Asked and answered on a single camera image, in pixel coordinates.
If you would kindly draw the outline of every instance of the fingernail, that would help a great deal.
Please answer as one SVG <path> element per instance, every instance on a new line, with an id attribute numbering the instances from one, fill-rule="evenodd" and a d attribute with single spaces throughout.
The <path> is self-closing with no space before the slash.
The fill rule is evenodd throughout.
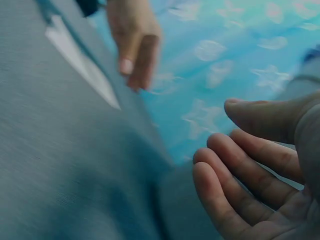
<path id="1" fill-rule="evenodd" d="M 120 71 L 123 74 L 130 75 L 132 73 L 133 69 L 134 69 L 134 64 L 131 60 L 125 58 L 121 61 Z"/>
<path id="2" fill-rule="evenodd" d="M 237 104 L 239 102 L 243 102 L 243 100 L 238 98 L 229 98 L 225 101 L 226 104 Z"/>

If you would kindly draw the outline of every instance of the child's hand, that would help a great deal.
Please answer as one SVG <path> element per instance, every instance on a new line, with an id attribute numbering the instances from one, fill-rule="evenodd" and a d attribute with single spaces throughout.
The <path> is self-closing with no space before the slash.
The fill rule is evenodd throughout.
<path id="1" fill-rule="evenodd" d="M 161 28 L 149 0 L 109 0 L 107 17 L 118 47 L 119 71 L 134 91 L 151 83 L 161 40 Z"/>

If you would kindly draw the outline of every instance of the blue fabric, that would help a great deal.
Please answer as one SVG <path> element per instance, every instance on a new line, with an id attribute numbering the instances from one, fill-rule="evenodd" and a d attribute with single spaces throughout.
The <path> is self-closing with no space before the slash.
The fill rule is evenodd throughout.
<path id="1" fill-rule="evenodd" d="M 227 98 L 274 99 L 320 41 L 318 0 L 151 0 L 164 32 L 154 84 L 142 92 L 176 164 L 234 127 Z M 115 45 L 99 14 L 106 44 Z"/>

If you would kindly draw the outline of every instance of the white star print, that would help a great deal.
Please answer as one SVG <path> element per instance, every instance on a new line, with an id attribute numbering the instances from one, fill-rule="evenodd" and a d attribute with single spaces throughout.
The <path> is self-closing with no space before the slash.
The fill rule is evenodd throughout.
<path id="1" fill-rule="evenodd" d="M 175 76 L 171 72 L 157 74 L 151 86 L 150 93 L 154 95 L 172 94 L 178 88 L 178 82 L 182 80 L 182 77 Z"/>
<path id="2" fill-rule="evenodd" d="M 232 71 L 233 65 L 232 60 L 225 60 L 213 64 L 210 67 L 210 72 L 206 80 L 206 87 L 212 89 L 222 83 L 226 76 Z"/>
<path id="3" fill-rule="evenodd" d="M 192 157 L 189 156 L 183 156 L 182 158 L 183 162 L 187 163 L 187 162 L 191 162 L 192 161 Z"/>
<path id="4" fill-rule="evenodd" d="M 199 2 L 181 3 L 178 4 L 175 8 L 169 9 L 168 12 L 180 17 L 181 21 L 195 21 L 198 19 L 198 12 L 200 7 L 201 4 Z"/>
<path id="5" fill-rule="evenodd" d="M 181 117 L 190 123 L 189 138 L 195 140 L 203 132 L 216 133 L 218 128 L 214 124 L 214 118 L 221 112 L 220 107 L 205 107 L 204 101 L 195 99 L 191 111 Z"/>
<path id="6" fill-rule="evenodd" d="M 259 87 L 270 87 L 274 91 L 283 89 L 283 82 L 290 80 L 290 75 L 284 72 L 278 72 L 278 68 L 274 65 L 269 65 L 266 69 L 251 69 L 253 74 L 259 76 Z"/>
<path id="7" fill-rule="evenodd" d="M 225 46 L 216 41 L 202 40 L 196 46 L 194 53 L 198 59 L 204 62 L 209 62 L 217 60 L 226 50 L 227 48 Z"/>
<path id="8" fill-rule="evenodd" d="M 319 7 L 314 6 L 313 9 L 307 8 L 305 4 L 320 5 L 319 0 L 296 0 L 293 3 L 296 14 L 303 19 L 311 19 L 319 14 Z"/>
<path id="9" fill-rule="evenodd" d="M 284 20 L 284 14 L 281 8 L 274 2 L 268 2 L 266 4 L 266 15 L 275 24 L 281 24 Z"/>
<path id="10" fill-rule="evenodd" d="M 259 47 L 270 50 L 278 50 L 284 48 L 288 44 L 288 40 L 284 36 L 275 36 L 273 38 L 260 39 Z"/>
<path id="11" fill-rule="evenodd" d="M 320 26 L 315 25 L 315 24 L 313 24 L 313 23 L 308 23 L 308 22 L 304 22 L 303 24 L 301 24 L 300 26 L 298 26 L 298 28 L 305 29 L 305 30 L 309 30 L 309 31 L 320 30 Z"/>
<path id="12" fill-rule="evenodd" d="M 224 0 L 225 9 L 218 9 L 216 12 L 224 17 L 226 28 L 230 28 L 233 25 L 243 28 L 244 21 L 241 19 L 245 9 L 235 8 L 233 3 L 230 0 Z"/>

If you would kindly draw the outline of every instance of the hand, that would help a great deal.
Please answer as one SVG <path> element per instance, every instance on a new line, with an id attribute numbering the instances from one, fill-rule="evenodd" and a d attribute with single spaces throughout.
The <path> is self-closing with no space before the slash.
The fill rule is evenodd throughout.
<path id="1" fill-rule="evenodd" d="M 212 135 L 193 158 L 198 196 L 222 237 L 320 239 L 320 92 L 286 102 L 231 99 L 225 111 L 245 131 Z M 297 152 L 269 140 L 295 144 Z"/>
<path id="2" fill-rule="evenodd" d="M 118 47 L 119 71 L 134 91 L 147 89 L 156 65 L 161 28 L 149 0 L 109 0 L 111 33 Z"/>

